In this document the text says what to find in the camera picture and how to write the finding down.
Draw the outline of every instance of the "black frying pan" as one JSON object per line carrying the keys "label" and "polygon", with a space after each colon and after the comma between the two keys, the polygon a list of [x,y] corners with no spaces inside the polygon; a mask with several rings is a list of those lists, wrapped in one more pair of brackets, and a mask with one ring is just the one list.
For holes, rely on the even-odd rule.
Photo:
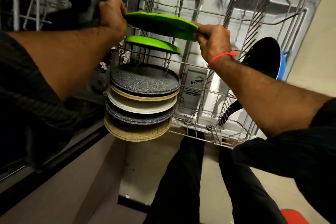
{"label": "black frying pan", "polygon": [[[278,42],[272,37],[260,39],[246,53],[241,64],[274,79],[279,79],[279,71],[282,70],[283,62]],[[230,115],[242,108],[243,106],[238,100],[233,102],[224,112],[220,124],[224,125]]]}

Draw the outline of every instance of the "black sleeve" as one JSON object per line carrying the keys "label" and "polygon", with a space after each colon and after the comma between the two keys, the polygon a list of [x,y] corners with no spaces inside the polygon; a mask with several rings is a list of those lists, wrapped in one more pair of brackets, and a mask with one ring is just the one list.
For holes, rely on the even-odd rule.
{"label": "black sleeve", "polygon": [[300,192],[326,220],[334,214],[336,164],[336,98],[323,105],[310,128],[256,138],[233,150],[236,163],[294,178]]}
{"label": "black sleeve", "polygon": [[67,145],[77,120],[27,51],[4,32],[0,32],[0,108],[0,170],[20,159],[39,168]]}

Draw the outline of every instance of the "green plate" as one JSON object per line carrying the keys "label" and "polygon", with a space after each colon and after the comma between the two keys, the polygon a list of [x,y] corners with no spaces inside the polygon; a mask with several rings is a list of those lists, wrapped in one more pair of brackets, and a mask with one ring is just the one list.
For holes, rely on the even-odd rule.
{"label": "green plate", "polygon": [[136,46],[141,46],[143,48],[157,50],[160,52],[168,52],[172,54],[182,54],[181,50],[175,45],[168,43],[166,41],[151,38],[151,37],[145,37],[141,35],[130,35],[126,37],[125,41],[127,43],[130,43]]}
{"label": "green plate", "polygon": [[147,32],[171,36],[184,40],[194,40],[198,28],[195,24],[175,16],[134,12],[125,15],[128,24]]}

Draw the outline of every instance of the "red bracelet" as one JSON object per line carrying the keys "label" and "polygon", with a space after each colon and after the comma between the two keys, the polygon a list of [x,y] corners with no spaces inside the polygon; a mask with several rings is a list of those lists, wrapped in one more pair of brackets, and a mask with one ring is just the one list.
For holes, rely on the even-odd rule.
{"label": "red bracelet", "polygon": [[210,60],[208,66],[210,66],[210,64],[211,64],[215,59],[219,58],[220,56],[226,55],[226,54],[229,54],[229,55],[231,55],[232,57],[234,57],[234,56],[237,56],[238,52],[232,52],[232,51],[231,51],[231,52],[224,52],[224,53],[218,54],[216,57],[214,57],[212,60]]}

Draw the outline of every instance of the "black pants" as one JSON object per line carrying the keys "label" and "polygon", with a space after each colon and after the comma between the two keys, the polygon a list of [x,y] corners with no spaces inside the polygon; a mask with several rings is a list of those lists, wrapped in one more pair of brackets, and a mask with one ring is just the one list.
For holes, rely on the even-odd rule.
{"label": "black pants", "polygon": [[[205,142],[184,137],[162,177],[144,224],[198,224]],[[287,224],[249,167],[236,165],[222,147],[219,166],[230,195],[235,224]]]}

